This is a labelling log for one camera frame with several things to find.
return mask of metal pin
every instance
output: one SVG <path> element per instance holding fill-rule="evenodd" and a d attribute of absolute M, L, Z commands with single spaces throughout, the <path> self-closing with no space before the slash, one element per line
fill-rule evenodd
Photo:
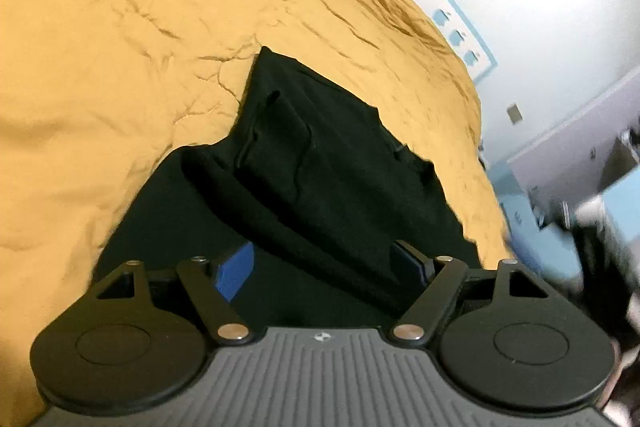
<path fill-rule="evenodd" d="M 394 328 L 394 337 L 403 341 L 419 341 L 424 330 L 415 324 L 400 324 Z"/>
<path fill-rule="evenodd" d="M 218 335 L 228 341 L 241 341 L 249 335 L 249 328 L 244 324 L 224 324 L 218 328 Z"/>

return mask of wall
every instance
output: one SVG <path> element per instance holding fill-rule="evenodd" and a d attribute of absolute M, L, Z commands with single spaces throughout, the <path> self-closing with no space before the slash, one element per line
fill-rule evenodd
<path fill-rule="evenodd" d="M 523 149 L 640 64 L 640 0 L 456 1 L 498 62 L 478 86 L 489 163 Z M 524 117 L 516 125 L 506 113 L 512 103 Z"/>

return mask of gray ribbed plate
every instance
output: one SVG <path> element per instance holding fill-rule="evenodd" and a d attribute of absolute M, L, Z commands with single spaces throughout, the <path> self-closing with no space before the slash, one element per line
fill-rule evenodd
<path fill-rule="evenodd" d="M 376 330 L 270 328 L 256 344 L 224 347 L 194 386 L 124 417 L 52 408 L 37 427 L 610 427 L 593 409 L 517 418 L 469 401 L 429 355 Z"/>

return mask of black cloth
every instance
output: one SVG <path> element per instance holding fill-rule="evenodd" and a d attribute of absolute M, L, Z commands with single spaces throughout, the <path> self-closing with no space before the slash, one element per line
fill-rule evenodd
<path fill-rule="evenodd" d="M 94 275 L 127 259 L 160 269 L 212 258 L 249 240 L 257 267 L 234 307 L 251 324 L 386 325 L 410 304 L 390 269 L 396 239 L 480 266 L 433 165 L 376 108 L 263 48 L 229 136 L 167 156 Z"/>

